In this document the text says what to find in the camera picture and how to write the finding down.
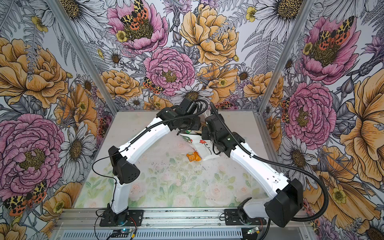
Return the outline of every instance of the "robotic arm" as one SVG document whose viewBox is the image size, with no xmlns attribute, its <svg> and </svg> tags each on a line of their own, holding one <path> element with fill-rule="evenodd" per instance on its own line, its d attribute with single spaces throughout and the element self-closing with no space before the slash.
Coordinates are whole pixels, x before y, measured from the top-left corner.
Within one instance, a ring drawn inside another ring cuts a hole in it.
<svg viewBox="0 0 384 240">
<path fill-rule="evenodd" d="M 174 129 L 199 130 L 200 118 L 191 116 L 196 110 L 197 104 L 185 98 L 179 106 L 173 109 L 164 108 L 156 118 L 132 140 L 119 148 L 111 147 L 109 154 L 113 166 L 113 174 L 117 180 L 113 200 L 108 204 L 106 212 L 109 220 L 116 225 L 123 225 L 127 221 L 127 200 L 132 182 L 138 178 L 140 170 L 135 162 L 162 136 Z M 219 118 L 220 114 L 210 115 L 205 118 L 207 124 L 202 130 L 202 139 L 210 140 L 216 148 L 224 152 L 228 157 L 238 162 L 263 186 L 269 199 L 262 201 L 248 198 L 238 206 L 239 217 L 243 222 L 256 217 L 270 218 L 280 227 L 284 227 L 303 206 L 302 184 L 294 179 L 290 181 L 282 173 L 278 173 L 269 164 L 250 157 L 237 144 L 255 154 L 245 140 L 233 132 L 232 136 L 224 128 Z M 175 119 L 168 123 L 160 124 L 168 119 Z"/>
</svg>

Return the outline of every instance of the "floral tablecloth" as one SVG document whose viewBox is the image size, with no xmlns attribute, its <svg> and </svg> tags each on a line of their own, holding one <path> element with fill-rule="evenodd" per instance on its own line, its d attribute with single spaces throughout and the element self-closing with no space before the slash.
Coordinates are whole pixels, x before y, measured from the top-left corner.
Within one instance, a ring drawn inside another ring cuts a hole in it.
<svg viewBox="0 0 384 240">
<path fill-rule="evenodd" d="M 252 113 L 246 115 L 257 128 Z M 257 137 L 257 133 L 252 134 L 252 138 Z M 189 162 L 186 154 L 191 151 L 193 149 L 176 133 L 170 133 L 152 145 L 136 163 L 141 174 L 132 185 L 129 207 L 233 207 L 247 197 L 266 197 L 260 184 L 224 154 L 216 159 Z M 108 159 L 97 163 L 95 169 L 112 176 Z M 75 207 L 106 207 L 113 187 L 112 179 L 91 171 Z"/>
</svg>

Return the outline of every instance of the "metal post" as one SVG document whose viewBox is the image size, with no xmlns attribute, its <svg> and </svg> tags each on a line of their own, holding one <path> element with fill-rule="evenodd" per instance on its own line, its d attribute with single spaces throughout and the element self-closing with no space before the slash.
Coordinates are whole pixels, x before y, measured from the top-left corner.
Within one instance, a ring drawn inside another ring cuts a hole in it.
<svg viewBox="0 0 384 240">
<path fill-rule="evenodd" d="M 118 109 L 109 94 L 108 90 L 105 87 L 104 82 L 101 80 L 101 77 L 96 69 L 96 66 L 93 64 L 91 57 L 88 55 L 87 50 L 85 49 L 83 42 L 81 41 L 79 35 L 74 30 L 73 25 L 71 24 L 71 20 L 66 14 L 63 6 L 60 3 L 60 0 L 49 0 L 46 1 L 52 13 L 54 14 L 56 20 L 64 30 L 68 40 L 72 44 L 75 51 L 81 57 L 83 64 L 87 68 L 91 78 L 95 81 L 96 86 L 100 90 L 101 95 L 104 97 L 106 104 L 111 110 L 113 115 L 116 115 Z"/>
<path fill-rule="evenodd" d="M 271 81 L 269 81 L 268 87 L 265 90 L 262 102 L 259 106 L 259 110 L 258 110 L 259 114 L 263 113 L 265 106 L 272 95 L 273 89 L 275 88 L 277 82 L 279 81 L 281 71 L 283 70 L 285 63 L 289 59 L 290 52 L 297 41 L 297 36 L 302 31 L 313 5 L 314 5 L 314 0 L 305 0 L 301 5 L 300 11 L 297 14 L 297 19 L 295 21 L 293 29 L 289 34 L 289 36 L 287 37 L 287 41 L 285 42 L 283 52 L 280 54 L 275 70 L 273 71 L 273 74 L 271 76 Z"/>
</svg>

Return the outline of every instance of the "white arm segment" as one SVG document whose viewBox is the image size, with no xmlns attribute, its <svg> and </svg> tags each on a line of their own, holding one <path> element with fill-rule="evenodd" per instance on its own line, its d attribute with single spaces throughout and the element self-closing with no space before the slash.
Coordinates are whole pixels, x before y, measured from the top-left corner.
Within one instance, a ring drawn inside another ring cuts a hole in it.
<svg viewBox="0 0 384 240">
<path fill-rule="evenodd" d="M 247 143 L 240 144 L 252 154 L 256 155 Z M 237 146 L 235 150 L 231 151 L 230 156 L 233 160 L 244 167 L 251 174 L 251 176 L 263 186 L 270 199 L 273 199 L 277 195 L 277 189 L 283 190 L 283 188 L 288 185 L 288 178 L 285 177 L 283 173 L 278 173 L 269 164 L 250 157 L 243 150 L 241 150 L 239 146 Z"/>
<path fill-rule="evenodd" d="M 154 118 L 152 122 L 148 125 L 148 127 L 161 121 L 162 121 L 161 118 Z M 135 162 L 138 160 L 141 154 L 143 154 L 152 144 L 154 144 L 157 140 L 159 140 L 162 136 L 166 135 L 169 132 L 170 132 L 170 129 L 168 125 L 160 124 L 157 127 L 152 128 L 149 132 L 147 132 L 141 138 L 139 138 L 136 142 L 134 142 L 127 151 L 123 151 L 120 154 L 123 157 L 124 156 L 127 157 L 127 162 L 129 162 L 130 164 L 135 164 Z M 128 147 L 129 145 L 130 145 L 129 142 L 121 145 L 120 151 Z M 132 183 L 120 184 L 117 176 L 114 176 L 114 178 L 117 180 L 117 185 L 116 185 L 115 193 L 113 195 L 114 201 L 111 204 L 111 208 L 114 213 L 119 214 L 125 209 L 127 209 L 129 192 L 131 191 Z"/>
</svg>

